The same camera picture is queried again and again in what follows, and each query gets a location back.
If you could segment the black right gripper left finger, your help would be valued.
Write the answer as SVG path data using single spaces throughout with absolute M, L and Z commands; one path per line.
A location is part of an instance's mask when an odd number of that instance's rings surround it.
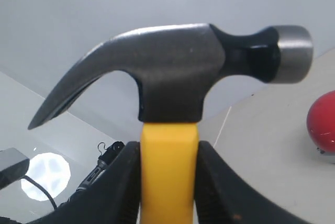
M 128 142 L 82 195 L 31 223 L 136 223 L 140 193 L 140 143 Z

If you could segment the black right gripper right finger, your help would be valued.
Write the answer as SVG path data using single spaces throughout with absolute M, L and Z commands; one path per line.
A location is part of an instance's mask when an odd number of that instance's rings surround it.
M 247 184 L 207 141 L 198 145 L 195 204 L 199 223 L 305 223 Z

